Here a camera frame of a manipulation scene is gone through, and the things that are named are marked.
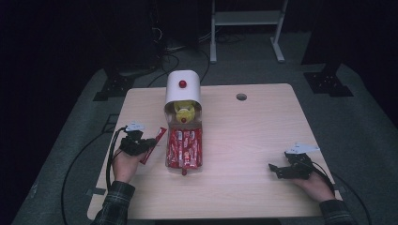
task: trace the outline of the red knob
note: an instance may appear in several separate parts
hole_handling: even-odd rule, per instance
[[[179,81],[178,85],[179,85],[179,87],[181,87],[181,88],[185,88],[185,87],[187,87],[187,82],[184,81],[184,80],[181,80],[181,81]]]

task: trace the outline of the gray carpet floor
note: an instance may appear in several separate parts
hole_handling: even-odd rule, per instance
[[[271,34],[247,35],[235,44],[217,46],[218,62],[209,66],[202,85],[250,83],[289,83],[293,86],[314,136],[331,171],[342,177],[363,200],[373,224],[398,222],[398,131],[364,87],[360,76],[342,65],[337,76],[353,97],[314,94],[303,73],[320,71],[323,65],[302,66],[302,56],[310,33],[282,34],[281,49],[286,62],[279,64],[269,43]],[[200,49],[209,53],[208,43]],[[179,59],[176,69],[192,69],[200,77],[207,70],[207,57],[200,51],[186,49],[173,53]],[[164,69],[176,65],[174,57],[164,57]],[[147,85],[163,71],[136,79],[133,88]],[[163,87],[167,77],[151,87]],[[93,101],[106,81],[99,70],[79,97],[67,123],[43,165],[31,193],[27,196],[13,224],[63,224],[61,190],[69,165],[79,152],[98,136],[108,116],[119,113],[123,97]],[[70,170],[65,185],[65,215],[68,224],[89,224],[86,211],[100,173],[112,134],[105,133],[88,145]],[[363,207],[354,193],[339,179],[353,216],[367,224]],[[281,218],[283,225],[323,224],[321,217]],[[132,220],[129,224],[154,224]]]

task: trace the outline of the white metal stand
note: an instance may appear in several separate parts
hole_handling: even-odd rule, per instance
[[[218,25],[269,25],[276,24],[275,36],[271,37],[271,44],[279,63],[284,62],[284,57],[278,41],[282,30],[283,19],[287,8],[288,0],[283,0],[281,10],[270,11],[227,11],[216,12],[215,0],[212,3],[211,15],[211,42],[210,62],[217,62],[216,54],[216,26]]]

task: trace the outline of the wooden tabletop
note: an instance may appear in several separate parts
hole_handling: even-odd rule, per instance
[[[116,128],[137,121],[143,138],[168,128],[165,88],[131,89]],[[238,100],[237,94],[247,96]],[[289,166],[283,152],[293,144],[317,146],[289,84],[202,86],[203,166],[198,171],[165,167],[167,135],[130,182],[136,187],[129,218],[286,218],[319,216],[318,204],[268,164]],[[124,134],[120,133],[116,147]],[[307,154],[329,174],[320,151]],[[104,160],[97,188],[106,189]],[[105,195],[95,194],[87,215],[93,219]]]

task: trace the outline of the plaid shirt sleeve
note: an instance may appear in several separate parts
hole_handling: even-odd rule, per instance
[[[339,200],[324,201],[319,204],[326,225],[357,225],[345,203]]]
[[[127,223],[127,212],[135,187],[114,181],[92,225],[121,225]]]

